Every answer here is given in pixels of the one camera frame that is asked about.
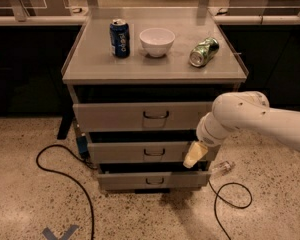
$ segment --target blue soda can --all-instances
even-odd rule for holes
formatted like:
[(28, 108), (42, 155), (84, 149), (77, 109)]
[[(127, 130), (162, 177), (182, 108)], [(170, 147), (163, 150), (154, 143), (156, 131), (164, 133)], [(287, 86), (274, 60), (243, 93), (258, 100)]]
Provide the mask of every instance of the blue soda can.
[(130, 54), (129, 25), (122, 19), (114, 19), (110, 24), (110, 39), (113, 55), (126, 58)]

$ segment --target drawer handle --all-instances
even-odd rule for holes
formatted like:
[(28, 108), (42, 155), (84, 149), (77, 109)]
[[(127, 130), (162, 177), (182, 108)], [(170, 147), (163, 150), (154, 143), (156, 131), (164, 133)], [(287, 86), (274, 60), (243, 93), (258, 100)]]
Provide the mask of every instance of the drawer handle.
[(169, 116), (169, 111), (166, 111), (165, 115), (162, 116), (148, 116), (147, 112), (143, 111), (143, 117), (147, 118), (147, 119), (165, 119)]
[(146, 178), (146, 183), (147, 183), (148, 185), (161, 185), (161, 184), (164, 183), (164, 178), (162, 177), (162, 178), (161, 178), (161, 181), (158, 181), (158, 182), (150, 182), (150, 181), (148, 180), (148, 178)]
[(143, 150), (143, 154), (146, 156), (163, 156), (166, 153), (165, 149), (162, 149), (162, 152), (151, 152), (148, 153), (146, 149)]

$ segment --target terrazzo floor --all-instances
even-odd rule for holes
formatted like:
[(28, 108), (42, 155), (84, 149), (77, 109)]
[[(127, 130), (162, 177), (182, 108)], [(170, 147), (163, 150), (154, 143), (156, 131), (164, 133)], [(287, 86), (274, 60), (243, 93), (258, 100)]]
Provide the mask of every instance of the terrazzo floor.
[[(0, 118), (0, 240), (90, 239), (91, 215), (83, 191), (70, 179), (40, 170), (38, 152), (62, 144), (78, 153), (75, 133), (57, 140), (60, 118)], [(211, 179), (218, 189), (243, 183), (253, 196), (238, 210), (217, 201), (219, 219), (232, 239), (300, 239), (300, 153), (257, 133), (233, 133), (215, 162), (235, 162), (233, 171)], [(77, 179), (94, 207), (94, 239), (227, 239), (214, 215), (215, 194), (200, 190), (135, 194), (101, 192), (96, 171), (61, 148), (42, 154), (40, 163)], [(222, 195), (238, 205), (249, 201), (243, 188)]]

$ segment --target gray cabinet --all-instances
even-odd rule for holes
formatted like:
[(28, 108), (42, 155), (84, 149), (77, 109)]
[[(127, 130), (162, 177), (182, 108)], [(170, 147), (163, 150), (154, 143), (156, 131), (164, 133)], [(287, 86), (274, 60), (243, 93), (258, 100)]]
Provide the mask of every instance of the gray cabinet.
[[(66, 63), (63, 81), (98, 167), (100, 188), (205, 186), (219, 147), (192, 169), (183, 166), (184, 157), (212, 101), (246, 79), (221, 32), (209, 15), (199, 17), (197, 8), (100, 8), (92, 15)], [(126, 59), (109, 52), (114, 17), (131, 26), (132, 50)], [(138, 35), (153, 22), (177, 36), (163, 58), (151, 58), (140, 48)], [(191, 49), (211, 32), (220, 41), (220, 53), (205, 68), (192, 67)]]

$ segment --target white countertop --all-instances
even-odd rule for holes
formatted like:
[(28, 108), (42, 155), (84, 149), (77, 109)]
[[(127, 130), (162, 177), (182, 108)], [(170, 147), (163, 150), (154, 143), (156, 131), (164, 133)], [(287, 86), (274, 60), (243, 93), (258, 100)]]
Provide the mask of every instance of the white countertop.
[[(130, 26), (131, 53), (119, 59), (111, 54), (109, 24), (124, 18)], [(162, 58), (142, 49), (139, 33), (149, 27), (172, 30), (176, 39)], [(190, 51), (207, 37), (220, 49), (203, 68), (189, 64)], [(89, 20), (64, 74), (67, 84), (115, 83), (240, 83), (246, 74), (212, 17), (198, 8), (98, 8)]]

